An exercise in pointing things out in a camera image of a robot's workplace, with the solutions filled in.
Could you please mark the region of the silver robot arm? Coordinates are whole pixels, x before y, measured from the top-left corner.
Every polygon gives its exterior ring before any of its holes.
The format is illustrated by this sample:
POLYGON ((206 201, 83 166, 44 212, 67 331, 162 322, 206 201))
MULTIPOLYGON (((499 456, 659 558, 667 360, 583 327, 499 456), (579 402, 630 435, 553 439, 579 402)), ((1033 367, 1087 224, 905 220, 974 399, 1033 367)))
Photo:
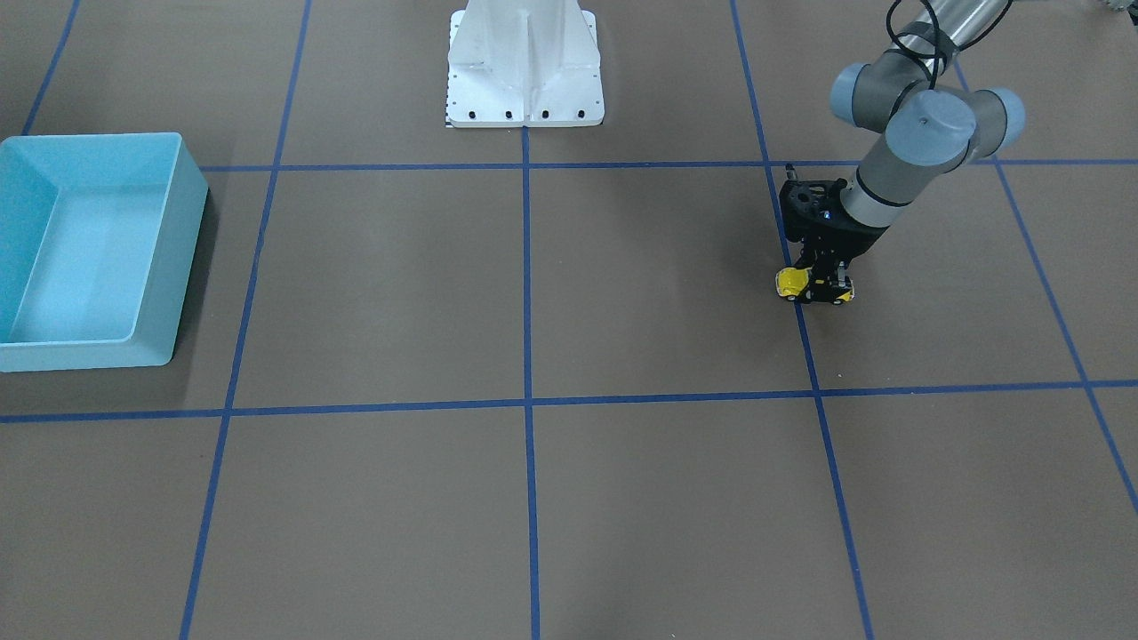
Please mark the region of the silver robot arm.
POLYGON ((780 189, 786 243, 799 259, 780 270, 781 300, 840 307, 856 292, 848 273, 934 179, 992 157, 1026 124, 1006 88, 976 91, 942 81, 959 54, 978 46, 1009 13, 1008 1, 926 1, 902 28, 887 17, 890 46, 869 64, 842 69, 830 87, 838 120, 874 132, 877 142, 853 174, 805 180, 792 164, 780 189))

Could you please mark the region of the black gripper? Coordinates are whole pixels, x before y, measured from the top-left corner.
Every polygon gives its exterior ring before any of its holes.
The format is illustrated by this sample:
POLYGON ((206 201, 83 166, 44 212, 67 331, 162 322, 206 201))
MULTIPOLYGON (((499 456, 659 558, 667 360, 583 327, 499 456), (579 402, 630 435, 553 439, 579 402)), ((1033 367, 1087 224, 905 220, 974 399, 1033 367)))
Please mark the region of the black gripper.
POLYGON ((800 266, 810 268, 805 303, 846 305, 846 264, 869 251, 887 228, 869 227, 840 208, 805 219, 800 266))

